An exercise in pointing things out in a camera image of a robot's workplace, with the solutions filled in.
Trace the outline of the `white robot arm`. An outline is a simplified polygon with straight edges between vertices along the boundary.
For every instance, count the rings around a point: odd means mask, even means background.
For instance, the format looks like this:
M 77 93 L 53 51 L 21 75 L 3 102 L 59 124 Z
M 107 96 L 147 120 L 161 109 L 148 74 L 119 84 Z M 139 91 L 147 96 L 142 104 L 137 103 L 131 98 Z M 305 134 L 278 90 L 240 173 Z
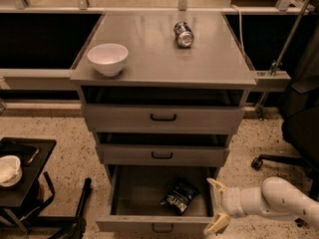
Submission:
M 250 188 L 227 187 L 212 178 L 207 182 L 220 194 L 222 212 L 214 214 L 203 230 L 205 235 L 221 232 L 232 218 L 248 215 L 282 221 L 301 218 L 319 228 L 319 202 L 283 178 L 268 177 L 260 186 Z

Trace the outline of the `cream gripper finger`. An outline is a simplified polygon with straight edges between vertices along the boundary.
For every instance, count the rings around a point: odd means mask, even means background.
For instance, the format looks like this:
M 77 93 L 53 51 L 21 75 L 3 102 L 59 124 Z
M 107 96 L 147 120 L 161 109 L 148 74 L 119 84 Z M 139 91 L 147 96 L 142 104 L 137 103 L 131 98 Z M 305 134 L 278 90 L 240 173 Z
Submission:
M 221 182 L 213 179 L 213 178 L 208 178 L 207 182 L 215 188 L 218 192 L 223 192 L 226 189 L 226 186 L 222 184 Z
M 230 223 L 231 217 L 225 213 L 216 213 L 210 223 L 204 228 L 203 233 L 205 235 L 216 234 L 222 229 L 226 228 Z

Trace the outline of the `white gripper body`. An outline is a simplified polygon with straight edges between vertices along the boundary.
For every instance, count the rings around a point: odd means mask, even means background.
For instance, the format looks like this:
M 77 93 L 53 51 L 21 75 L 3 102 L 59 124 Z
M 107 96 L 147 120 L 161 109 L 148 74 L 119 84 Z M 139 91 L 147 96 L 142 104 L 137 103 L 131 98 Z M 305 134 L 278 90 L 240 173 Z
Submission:
M 246 217 L 247 214 L 241 203 L 241 191 L 238 187 L 226 188 L 221 193 L 223 210 L 232 217 Z

